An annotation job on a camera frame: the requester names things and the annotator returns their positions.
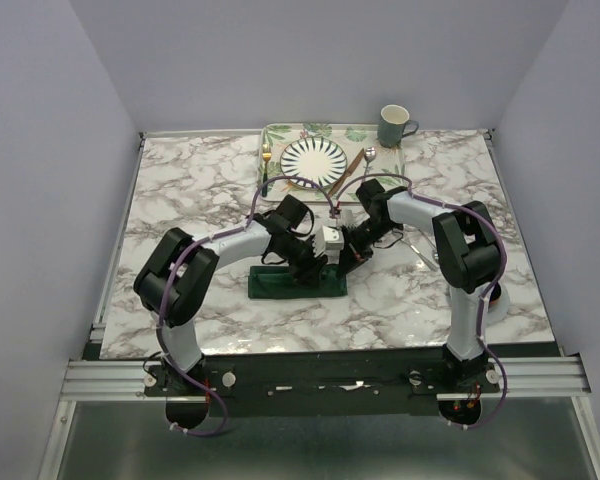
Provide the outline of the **dark green cloth napkin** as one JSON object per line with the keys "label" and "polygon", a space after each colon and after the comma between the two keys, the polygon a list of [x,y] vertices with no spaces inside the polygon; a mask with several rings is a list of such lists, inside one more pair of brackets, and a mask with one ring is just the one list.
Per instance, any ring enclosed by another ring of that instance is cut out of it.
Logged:
{"label": "dark green cloth napkin", "polygon": [[248,278],[248,297],[252,300],[295,300],[339,298],[348,295],[347,279],[336,276],[337,267],[327,265],[317,286],[297,284],[287,266],[252,266]]}

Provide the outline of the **silver fork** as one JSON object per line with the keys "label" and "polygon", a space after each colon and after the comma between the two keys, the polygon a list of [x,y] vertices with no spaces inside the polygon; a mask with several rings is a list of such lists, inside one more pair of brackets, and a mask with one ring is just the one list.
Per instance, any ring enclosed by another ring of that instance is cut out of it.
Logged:
{"label": "silver fork", "polygon": [[407,239],[402,238],[401,242],[407,245],[427,268],[429,268],[431,271],[438,270],[438,265],[433,260],[426,257],[416,246],[411,244]]}

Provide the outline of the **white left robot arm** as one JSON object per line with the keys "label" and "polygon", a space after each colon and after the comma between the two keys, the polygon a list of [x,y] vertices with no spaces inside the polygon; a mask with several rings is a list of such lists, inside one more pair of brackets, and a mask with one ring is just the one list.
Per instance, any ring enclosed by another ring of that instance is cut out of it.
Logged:
{"label": "white left robot arm", "polygon": [[266,214],[254,213],[243,225],[196,239],[180,228],[162,237],[137,275],[133,290],[156,315],[160,347],[172,365],[167,382],[181,395],[194,393],[202,380],[197,366],[203,353],[193,318],[202,306],[215,272],[252,257],[274,253],[284,260],[292,281],[316,287],[327,264],[311,236],[295,232],[311,209],[292,195]]}

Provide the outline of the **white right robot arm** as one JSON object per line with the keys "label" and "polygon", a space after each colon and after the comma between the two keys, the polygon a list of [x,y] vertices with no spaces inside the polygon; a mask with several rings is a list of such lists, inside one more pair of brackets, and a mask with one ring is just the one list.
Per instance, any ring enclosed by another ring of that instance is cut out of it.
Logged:
{"label": "white right robot arm", "polygon": [[344,248],[337,275],[345,277],[370,260],[373,244],[404,225],[432,235],[452,308],[440,379],[451,391],[465,390],[488,361],[486,318],[500,318],[507,310],[500,304],[490,306],[504,294],[500,279],[507,254],[486,206],[479,201],[451,205],[405,186],[387,190],[376,179],[362,182],[356,196],[368,218],[341,228]]}

